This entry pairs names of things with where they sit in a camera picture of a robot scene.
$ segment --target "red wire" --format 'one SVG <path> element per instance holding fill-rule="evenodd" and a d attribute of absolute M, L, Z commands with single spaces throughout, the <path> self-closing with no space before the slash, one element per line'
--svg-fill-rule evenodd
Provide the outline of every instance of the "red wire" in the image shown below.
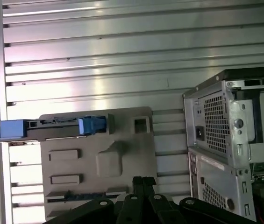
<path fill-rule="evenodd" d="M 259 220 L 261 221 L 262 224 L 264 224 L 264 220 L 261 217 L 261 212 L 260 212 L 259 208 L 257 208 L 257 212 L 258 212 L 258 218 L 259 218 Z"/>
<path fill-rule="evenodd" d="M 261 217 L 259 217 L 259 220 L 261 221 L 262 224 L 264 224 L 264 220 Z"/>

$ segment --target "blue plastic latch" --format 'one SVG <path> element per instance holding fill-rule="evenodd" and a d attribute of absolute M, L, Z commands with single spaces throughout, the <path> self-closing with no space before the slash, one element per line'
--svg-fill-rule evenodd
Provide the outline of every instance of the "blue plastic latch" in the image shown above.
<path fill-rule="evenodd" d="M 106 131 L 107 122 L 106 117 L 102 116 L 86 116 L 78 118 L 79 132 L 82 135 L 94 135 L 98 131 Z"/>
<path fill-rule="evenodd" d="M 0 123 L 0 139 L 19 139 L 27 136 L 25 120 L 4 120 Z"/>

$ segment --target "power supply vent grille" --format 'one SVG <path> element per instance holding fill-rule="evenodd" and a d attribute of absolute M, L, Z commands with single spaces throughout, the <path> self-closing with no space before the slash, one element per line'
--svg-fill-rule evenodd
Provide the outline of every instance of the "power supply vent grille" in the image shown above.
<path fill-rule="evenodd" d="M 205 188 L 202 189 L 203 200 L 221 209 L 226 209 L 224 198 L 218 194 L 213 188 L 205 183 Z"/>
<path fill-rule="evenodd" d="M 225 136 L 229 135 L 228 120 L 224 117 L 222 96 L 204 102 L 206 137 L 210 149 L 226 154 Z"/>

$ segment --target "metal side panel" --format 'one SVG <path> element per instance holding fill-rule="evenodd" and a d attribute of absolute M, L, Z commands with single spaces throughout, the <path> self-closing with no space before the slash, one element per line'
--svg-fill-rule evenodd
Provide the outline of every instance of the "metal side panel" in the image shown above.
<path fill-rule="evenodd" d="M 195 159 L 196 165 L 196 175 L 191 172 L 193 195 L 197 197 L 194 194 L 197 187 L 200 200 L 255 221 L 249 166 L 234 169 L 195 148 L 189 148 L 189 155 L 191 160 Z"/>
<path fill-rule="evenodd" d="M 149 106 L 176 202 L 190 195 L 182 94 L 260 66 L 264 0 L 0 0 L 0 120 Z M 42 195 L 38 143 L 0 145 L 0 223 L 41 223 Z"/>

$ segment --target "corrugated metal wall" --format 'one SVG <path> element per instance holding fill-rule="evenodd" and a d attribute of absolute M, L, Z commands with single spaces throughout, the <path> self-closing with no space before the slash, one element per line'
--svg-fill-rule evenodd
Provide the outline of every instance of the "corrugated metal wall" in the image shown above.
<path fill-rule="evenodd" d="M 150 106 L 159 190 L 176 201 L 190 191 L 182 93 L 264 66 L 264 0 L 2 2 L 7 118 Z M 9 150 L 14 223 L 42 222 L 39 145 Z"/>

